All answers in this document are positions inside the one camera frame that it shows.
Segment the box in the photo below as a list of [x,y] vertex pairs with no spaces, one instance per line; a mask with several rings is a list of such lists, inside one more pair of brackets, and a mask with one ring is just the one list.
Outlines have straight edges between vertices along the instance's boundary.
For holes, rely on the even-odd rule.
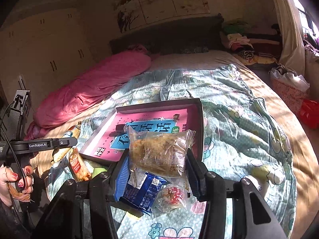
[[136,104],[114,109],[80,151],[84,159],[102,165],[119,161],[129,148],[127,134],[115,132],[117,124],[132,126],[137,131],[179,132],[196,131],[192,151],[198,161],[202,160],[204,146],[203,107],[200,99],[181,99]]

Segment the snack bag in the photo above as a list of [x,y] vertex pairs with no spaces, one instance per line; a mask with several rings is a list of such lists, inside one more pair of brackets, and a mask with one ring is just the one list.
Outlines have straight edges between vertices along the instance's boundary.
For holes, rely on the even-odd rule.
[[130,136],[130,170],[138,167],[155,175],[178,178],[185,172],[187,149],[193,144],[195,131],[160,133],[137,132],[128,127]]
[[186,208],[187,192],[174,184],[162,189],[154,202],[154,206],[162,212],[168,212],[175,208]]
[[[76,137],[76,139],[79,138],[81,133],[81,121],[78,122],[77,125],[74,125],[70,127],[67,132],[64,133],[62,138],[66,137]],[[61,149],[54,149],[52,156],[53,156],[53,162],[57,163],[58,161],[61,161],[63,157],[67,154],[67,152],[70,150],[70,147],[67,148],[61,148]]]
[[167,181],[162,177],[144,172],[144,178],[137,188],[127,183],[123,197],[120,200],[143,213],[152,214],[152,205],[161,186]]
[[70,154],[69,162],[71,165],[71,169],[73,170],[79,182],[88,181],[92,178],[92,175],[85,166],[77,148],[75,148]]

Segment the white curtain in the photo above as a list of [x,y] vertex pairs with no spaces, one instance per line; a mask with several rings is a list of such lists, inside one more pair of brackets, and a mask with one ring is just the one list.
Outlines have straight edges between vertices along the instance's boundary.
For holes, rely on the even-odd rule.
[[279,63],[304,75],[305,48],[299,31],[299,13],[292,0],[274,0],[274,3],[283,42]]

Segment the finger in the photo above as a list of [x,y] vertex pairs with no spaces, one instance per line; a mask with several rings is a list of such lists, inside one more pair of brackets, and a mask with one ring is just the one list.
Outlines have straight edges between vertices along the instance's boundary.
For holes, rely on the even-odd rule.
[[[33,183],[33,177],[32,177],[32,175],[28,175],[28,176],[26,177],[26,187],[31,186],[32,183]],[[22,187],[23,187],[23,184],[24,184],[24,183],[23,183],[23,179],[20,179],[19,182],[18,182],[18,186],[19,186],[20,188],[22,188]]]
[[31,194],[32,192],[33,192],[33,187],[32,187],[32,186],[27,187],[27,188],[25,188],[25,189],[22,191],[22,193],[24,193],[24,194]]
[[15,182],[18,179],[18,174],[13,172],[10,168],[0,168],[0,179],[3,182]]
[[26,166],[23,170],[26,175],[33,174],[33,168],[31,166]]

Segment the bed sheet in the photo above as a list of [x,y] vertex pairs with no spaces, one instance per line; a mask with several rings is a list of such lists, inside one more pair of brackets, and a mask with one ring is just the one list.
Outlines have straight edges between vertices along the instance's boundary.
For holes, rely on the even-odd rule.
[[[248,84],[253,94],[256,97],[265,98],[269,113],[276,119],[290,140],[298,192],[296,219],[291,238],[300,238],[319,209],[319,183],[316,177],[319,166],[312,146],[299,121],[277,94],[233,56],[221,51],[210,51],[204,54],[166,55],[153,61],[151,70],[163,68],[214,69],[220,65],[231,63],[237,66],[242,79]],[[91,108],[63,126],[50,131],[46,137],[61,137],[70,126],[90,116],[99,106],[96,105],[96,108]],[[39,175],[44,174],[43,178],[45,178],[51,167],[51,160],[50,153],[41,152],[30,163],[38,169]]]

